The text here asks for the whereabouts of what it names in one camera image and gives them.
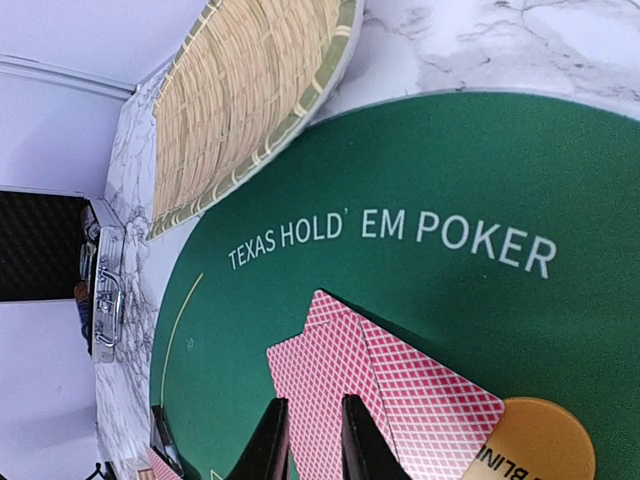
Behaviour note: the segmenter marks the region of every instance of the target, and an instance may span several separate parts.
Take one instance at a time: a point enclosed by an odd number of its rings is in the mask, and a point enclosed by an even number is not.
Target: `playing card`
[[[342,479],[342,398],[357,394],[395,453],[360,321],[347,314],[267,350],[278,397],[289,400],[291,450],[302,480]]]
[[[502,400],[322,291],[304,335],[345,318],[362,326],[402,467],[413,480],[459,480],[504,413]]]
[[[147,448],[147,453],[149,454],[151,468],[153,469],[156,480],[181,480],[152,448]]]

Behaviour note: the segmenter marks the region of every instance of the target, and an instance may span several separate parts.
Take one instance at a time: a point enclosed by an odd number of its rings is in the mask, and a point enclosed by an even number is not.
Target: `marble surface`
[[[149,366],[171,269],[198,218],[153,242],[153,102],[165,70],[124,106],[105,198],[126,227],[127,289],[116,363],[97,365],[98,436],[120,480],[148,465]],[[638,0],[368,0],[342,82],[315,121],[441,91],[519,91],[640,120]]]

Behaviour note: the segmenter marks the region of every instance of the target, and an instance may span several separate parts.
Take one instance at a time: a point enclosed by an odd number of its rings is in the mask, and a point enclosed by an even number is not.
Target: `yellow line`
[[[193,292],[196,290],[196,287],[198,286],[198,284],[200,283],[200,280],[202,280],[202,277],[204,277],[204,273],[200,274],[200,276],[196,279],[195,283],[191,287],[191,290],[189,291],[187,298],[184,299],[182,307],[180,307],[180,311],[178,312],[178,316],[176,317],[176,323],[173,324],[171,337],[169,337],[169,345],[167,346],[167,355],[164,357],[164,368],[162,369],[162,382],[160,384],[160,406],[161,407],[164,405],[164,379],[167,374],[167,365],[169,364],[169,354],[171,353],[171,345],[173,344],[173,337],[176,334],[176,329],[178,328],[178,323],[180,323],[180,319],[182,318],[184,309],[187,306],[187,303],[189,303],[189,300],[191,300],[191,296],[193,295]]]

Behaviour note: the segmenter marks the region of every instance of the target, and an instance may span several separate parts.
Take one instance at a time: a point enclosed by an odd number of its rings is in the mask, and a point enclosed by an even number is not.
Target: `wicker tray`
[[[364,0],[210,0],[156,100],[150,238],[231,193],[282,151],[340,80]]]

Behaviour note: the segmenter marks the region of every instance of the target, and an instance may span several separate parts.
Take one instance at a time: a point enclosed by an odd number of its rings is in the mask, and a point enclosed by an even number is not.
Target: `white wall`
[[[139,83],[206,0],[0,0],[0,53]]]
[[[75,302],[0,303],[0,473],[82,480],[98,462],[93,366]]]
[[[137,84],[206,0],[0,0],[0,54]],[[102,196],[122,101],[0,75],[0,190]]]
[[[0,75],[0,189],[102,196],[123,103]]]

